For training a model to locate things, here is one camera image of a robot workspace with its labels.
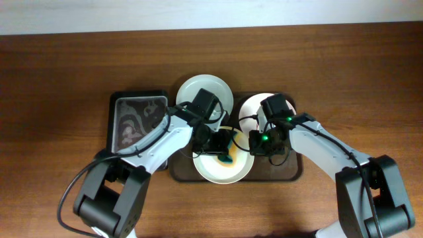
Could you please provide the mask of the pinkish white plate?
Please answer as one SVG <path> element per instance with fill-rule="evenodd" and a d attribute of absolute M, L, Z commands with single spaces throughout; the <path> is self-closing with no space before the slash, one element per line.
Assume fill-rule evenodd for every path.
<path fill-rule="evenodd" d="M 246 118 L 239 122 L 241 131 L 248 136 L 252 130 L 258 130 L 263 132 L 264 126 L 267 123 L 267 119 L 261 109 L 261 102 L 268 97 L 273 96 L 273 93 L 259 93 L 249 97 L 242 105 L 239 111 L 239 119 L 258 115 L 258 119 Z"/>

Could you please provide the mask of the green and yellow sponge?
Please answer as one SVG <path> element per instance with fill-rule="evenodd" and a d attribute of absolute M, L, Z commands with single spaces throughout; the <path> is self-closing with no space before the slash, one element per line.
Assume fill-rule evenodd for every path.
<path fill-rule="evenodd" d="M 235 163 L 235 157 L 232 155 L 232 133 L 229 130 L 219 131 L 219 149 L 220 154 L 217 156 L 217 160 L 223 165 L 233 165 Z"/>

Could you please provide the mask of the pale green plate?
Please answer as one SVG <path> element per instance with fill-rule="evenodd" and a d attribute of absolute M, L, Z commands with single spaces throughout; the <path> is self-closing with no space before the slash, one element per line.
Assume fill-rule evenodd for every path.
<path fill-rule="evenodd" d="M 185 81 L 179 88 L 176 95 L 176 104 L 182 102 L 192 102 L 200 89 L 205 89 L 213 93 L 222 103 L 225 111 L 224 117 L 214 124 L 208 124 L 208 127 L 214 132 L 219 130 L 223 120 L 228 118 L 234 105 L 233 93 L 228 84 L 214 75 L 202 74 L 196 75 Z"/>

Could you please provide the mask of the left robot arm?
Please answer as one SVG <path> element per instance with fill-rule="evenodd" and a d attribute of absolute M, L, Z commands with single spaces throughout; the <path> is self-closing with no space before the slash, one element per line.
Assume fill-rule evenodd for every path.
<path fill-rule="evenodd" d="M 212 140 L 227 113 L 210 120 L 185 105 L 168 109 L 156 128 L 115 153 L 101 151 L 82 173 L 73 211 L 90 237 L 134 237 L 151 175 L 175 152 L 192 146 L 196 155 L 219 155 L 227 148 Z"/>

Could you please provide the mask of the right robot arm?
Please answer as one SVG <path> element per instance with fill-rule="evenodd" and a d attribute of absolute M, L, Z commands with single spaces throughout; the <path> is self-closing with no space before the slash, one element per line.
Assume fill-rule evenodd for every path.
<path fill-rule="evenodd" d="M 249 147 L 251 155 L 265 157 L 293 150 L 335 182 L 338 219 L 313 237 L 390 237 L 415 226 L 395 160 L 353 149 L 308 114 L 267 120 L 249 132 Z"/>

